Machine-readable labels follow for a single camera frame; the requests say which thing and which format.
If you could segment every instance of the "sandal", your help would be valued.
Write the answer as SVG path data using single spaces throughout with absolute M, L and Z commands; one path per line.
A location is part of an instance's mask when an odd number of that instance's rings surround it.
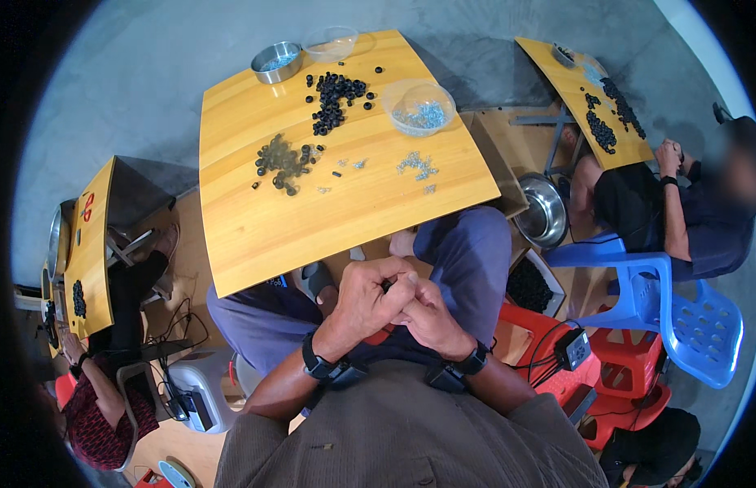
M 332 274 L 323 261 L 316 261 L 302 268 L 302 292 L 316 301 L 321 290 L 332 285 L 336 288 Z

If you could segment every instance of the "gray concrete floor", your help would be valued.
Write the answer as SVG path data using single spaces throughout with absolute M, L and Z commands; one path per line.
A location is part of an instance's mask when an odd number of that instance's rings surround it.
M 715 127 L 711 106 L 721 97 L 652 0 L 379 0 L 369 7 L 290 0 L 282 12 L 273 2 L 104 2 L 51 77 L 26 140 L 12 206 L 15 282 L 38 286 L 54 207 L 78 195 L 109 157 L 195 170 L 204 90 L 246 69 L 261 48 L 300 41 L 329 22 L 360 31 L 399 29 L 462 109 L 548 105 L 548 82 L 513 41 L 520 35 L 597 58 L 653 146 L 671 137 L 699 155 Z M 179 183 L 190 175 L 159 178 Z M 713 281 L 744 314 L 734 380 L 711 390 L 678 370 L 669 378 L 673 405 L 699 416 L 701 448 L 709 451 L 730 424 L 754 358 L 754 251 L 735 273 Z

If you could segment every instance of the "red patterned shirt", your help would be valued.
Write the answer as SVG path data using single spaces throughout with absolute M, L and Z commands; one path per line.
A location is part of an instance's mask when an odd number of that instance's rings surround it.
M 107 363 L 100 358 L 95 361 L 101 371 L 104 371 L 115 383 L 114 374 L 108 372 Z M 126 395 L 129 397 L 131 411 L 139 425 L 138 439 L 158 429 L 155 406 L 150 405 L 129 385 L 126 386 Z M 93 385 L 84 373 L 81 374 L 80 383 L 77 384 L 72 397 L 63 408 L 63 414 L 66 416 L 66 432 L 74 454 L 78 458 L 96 469 L 105 471 L 117 469 L 126 461 L 133 438 L 133 427 L 128 415 L 124 413 L 118 421 L 117 428 L 113 430 L 101 414 L 101 410 L 98 409 L 96 400 Z

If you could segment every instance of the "clear plastic bowl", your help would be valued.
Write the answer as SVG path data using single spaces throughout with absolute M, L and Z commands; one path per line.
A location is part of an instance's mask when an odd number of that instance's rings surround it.
M 351 54 L 358 37 L 359 33 L 351 27 L 326 27 L 309 34 L 302 48 L 316 63 L 334 63 Z
M 383 89 L 380 102 L 394 127 L 412 137 L 431 136 L 451 123 L 457 112 L 451 94 L 427 80 L 395 81 Z

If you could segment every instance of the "man's hand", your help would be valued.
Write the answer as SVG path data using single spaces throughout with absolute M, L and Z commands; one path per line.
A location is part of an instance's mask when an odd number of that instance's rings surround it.
M 384 279 L 393 282 L 384 294 Z M 364 338 L 383 329 L 411 301 L 418 276 L 406 260 L 391 257 L 346 266 L 337 306 L 313 337 L 313 351 L 336 362 Z
M 682 165 L 682 147 L 678 142 L 666 139 L 655 151 L 655 159 L 660 166 L 660 177 L 672 176 L 676 178 L 676 171 Z
M 64 357 L 69 361 L 69 364 L 72 366 L 76 365 L 80 361 L 80 357 L 85 354 L 85 348 L 80 342 L 80 337 L 71 332 L 66 332 L 61 337 L 61 342 L 63 344 Z
M 476 340 L 454 320 L 443 302 L 441 289 L 429 279 L 419 279 L 415 298 L 392 322 L 408 327 L 416 342 L 449 361 L 464 361 L 476 348 Z

